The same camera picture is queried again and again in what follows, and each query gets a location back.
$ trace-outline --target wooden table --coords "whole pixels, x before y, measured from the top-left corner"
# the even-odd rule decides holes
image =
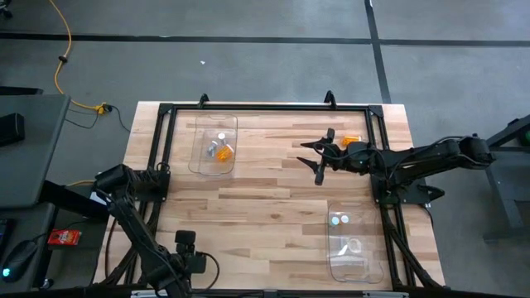
[[[133,169],[147,166],[158,104],[138,103],[123,161]],[[383,111],[390,147],[393,150],[412,147],[404,106],[383,105]],[[349,201],[358,203],[359,210],[372,211],[369,177],[328,170],[324,184],[315,186],[312,171],[296,159],[301,156],[319,160],[319,156],[311,149],[300,147],[300,143],[319,139],[328,127],[335,129],[335,140],[345,134],[368,139],[362,113],[229,111],[238,118],[236,162],[229,179],[204,177],[188,169],[195,118],[202,113],[212,111],[179,111],[176,118],[170,190],[157,231],[160,244],[174,251],[175,231],[195,230],[197,249],[219,260],[221,274],[214,286],[218,289],[391,289],[379,223],[360,227],[359,231],[376,240],[375,253],[380,256],[384,272],[381,282],[337,282],[330,276],[326,263],[328,205]],[[427,213],[410,205],[403,206],[403,213],[411,250],[431,276],[443,284]],[[127,237],[117,228],[110,247],[111,270],[129,247]],[[104,250],[105,247],[101,250],[94,281],[104,279]],[[400,277],[405,281],[402,255],[397,253],[396,256]],[[209,262],[204,275],[193,276],[194,287],[207,286],[214,273],[214,263]]]

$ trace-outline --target clear plastic container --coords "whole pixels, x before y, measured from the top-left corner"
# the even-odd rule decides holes
[[[365,203],[336,202],[328,208],[328,260],[336,281],[379,283],[378,210]]]
[[[225,175],[234,168],[238,119],[234,115],[205,114],[195,120],[195,139],[188,168],[209,176]]]

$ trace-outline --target metal bracket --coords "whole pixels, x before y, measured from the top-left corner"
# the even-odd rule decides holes
[[[170,171],[158,171],[158,180],[160,181],[160,187],[143,191],[143,192],[137,192],[134,196],[135,201],[140,202],[164,202],[167,198],[167,190],[169,189],[169,180],[171,177]]]
[[[160,103],[158,106],[158,114],[163,115],[173,108],[173,103]]]
[[[331,90],[328,90],[328,92],[325,93],[324,103],[331,103],[331,108],[334,110],[337,109],[337,102],[335,101],[335,96]]]
[[[384,182],[372,178],[375,202],[378,204],[429,204],[446,194],[444,190],[425,184],[425,179],[412,182],[407,187],[395,190],[395,193],[383,193]]]
[[[366,297],[366,298],[408,298],[408,293],[389,292],[389,291],[364,291],[363,297]]]
[[[197,108],[202,109],[203,106],[205,105],[205,102],[207,101],[210,101],[210,99],[208,98],[208,94],[202,94],[200,96],[199,103],[197,104]]]
[[[383,117],[383,107],[380,105],[369,105],[368,110],[379,118]]]

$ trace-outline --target orange toy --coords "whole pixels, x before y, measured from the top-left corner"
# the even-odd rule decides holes
[[[351,142],[361,142],[361,136],[357,136],[357,137],[344,137],[342,139],[342,146],[348,146],[348,144],[350,144]]]
[[[234,149],[232,149],[230,145],[226,145],[222,147],[221,150],[217,152],[217,154],[215,154],[215,157],[217,157],[218,161],[225,162],[229,160],[230,158],[232,158],[233,154],[234,154]]]

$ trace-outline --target small white object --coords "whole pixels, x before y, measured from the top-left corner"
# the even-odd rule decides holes
[[[344,254],[346,253],[346,251],[348,250],[348,244],[346,244],[341,250],[339,253],[337,253],[337,256],[344,256]]]
[[[352,253],[361,253],[363,251],[363,244],[357,238],[351,238],[346,245]]]

